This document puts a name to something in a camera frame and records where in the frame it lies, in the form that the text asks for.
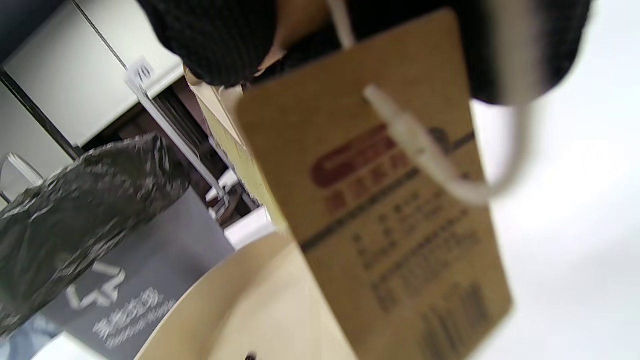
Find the white logo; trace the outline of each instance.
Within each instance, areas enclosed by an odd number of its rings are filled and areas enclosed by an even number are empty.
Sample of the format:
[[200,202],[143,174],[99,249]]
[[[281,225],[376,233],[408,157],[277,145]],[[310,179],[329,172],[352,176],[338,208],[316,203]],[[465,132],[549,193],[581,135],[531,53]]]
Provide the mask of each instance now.
[[100,307],[109,307],[118,301],[118,286],[124,282],[127,274],[117,266],[107,265],[96,261],[91,268],[92,272],[112,276],[111,280],[102,285],[100,289],[93,290],[82,300],[78,297],[76,286],[72,284],[67,288],[67,300],[73,310],[86,309],[89,305],[95,304]]

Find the white wall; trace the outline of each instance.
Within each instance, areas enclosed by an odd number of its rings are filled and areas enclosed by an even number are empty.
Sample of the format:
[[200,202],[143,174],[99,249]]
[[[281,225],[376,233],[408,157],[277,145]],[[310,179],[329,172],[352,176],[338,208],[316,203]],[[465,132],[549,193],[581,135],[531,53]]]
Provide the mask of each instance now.
[[181,65],[180,58],[166,50],[135,0],[78,0],[102,36],[130,67],[144,56],[157,71]]
[[[3,86],[0,86],[0,114],[0,157],[8,152],[16,152],[44,177],[71,164],[71,159],[62,148]],[[27,182],[9,166],[3,172],[0,190],[14,198],[26,185]]]
[[[127,66],[143,56],[159,81],[152,94],[182,75],[135,0],[80,0],[80,6]],[[84,145],[138,100],[125,69],[71,2],[65,3],[4,65],[74,145]]]

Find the white string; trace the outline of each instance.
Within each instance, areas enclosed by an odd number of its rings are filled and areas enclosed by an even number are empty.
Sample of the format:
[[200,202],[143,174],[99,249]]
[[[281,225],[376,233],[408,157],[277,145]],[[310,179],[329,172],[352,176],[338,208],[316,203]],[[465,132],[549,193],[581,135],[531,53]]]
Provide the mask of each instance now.
[[[344,49],[351,49],[355,36],[345,0],[327,0],[333,23]],[[491,185],[464,180],[431,134],[408,111],[376,85],[369,85],[364,96],[387,124],[389,135],[412,161],[447,192],[470,205],[482,206],[508,191],[522,173],[529,150],[531,100],[538,94],[538,71],[534,16],[530,0],[489,0],[493,12],[500,70],[502,98],[513,106],[513,151],[506,171]]]

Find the barcode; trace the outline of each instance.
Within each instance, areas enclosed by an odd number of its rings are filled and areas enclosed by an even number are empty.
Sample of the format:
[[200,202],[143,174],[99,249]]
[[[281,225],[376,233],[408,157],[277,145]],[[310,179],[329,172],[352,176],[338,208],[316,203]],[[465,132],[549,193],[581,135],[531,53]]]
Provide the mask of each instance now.
[[447,306],[435,307],[422,315],[420,347],[424,359],[459,358],[489,323],[482,288],[477,283],[471,284]]

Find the metal rod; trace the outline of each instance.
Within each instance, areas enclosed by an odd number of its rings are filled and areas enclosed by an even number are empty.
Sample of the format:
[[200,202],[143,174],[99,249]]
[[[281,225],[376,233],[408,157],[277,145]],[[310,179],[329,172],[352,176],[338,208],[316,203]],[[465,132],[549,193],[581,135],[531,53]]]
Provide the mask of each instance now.
[[0,67],[0,83],[13,95],[22,107],[42,126],[44,131],[58,143],[58,145],[69,155],[70,158],[76,160],[83,154],[82,149],[74,147],[60,130],[49,120],[47,115],[38,107],[38,105],[29,97],[29,95],[20,87],[20,85],[9,75],[9,73]]
[[182,135],[178,133],[173,126],[167,121],[162,109],[149,97],[147,91],[142,85],[133,84],[127,81],[127,85],[138,97],[140,104],[147,109],[149,115],[160,125],[162,130],[165,131],[167,136],[173,140],[178,149],[187,157],[189,162],[196,168],[196,170],[202,175],[202,177],[211,185],[212,188],[218,193],[218,198],[222,199],[223,205],[220,209],[217,209],[217,214],[222,214],[229,206],[229,195],[224,191],[218,180],[211,174],[209,169],[200,161],[200,157],[197,153],[191,150],[191,147],[182,138]]

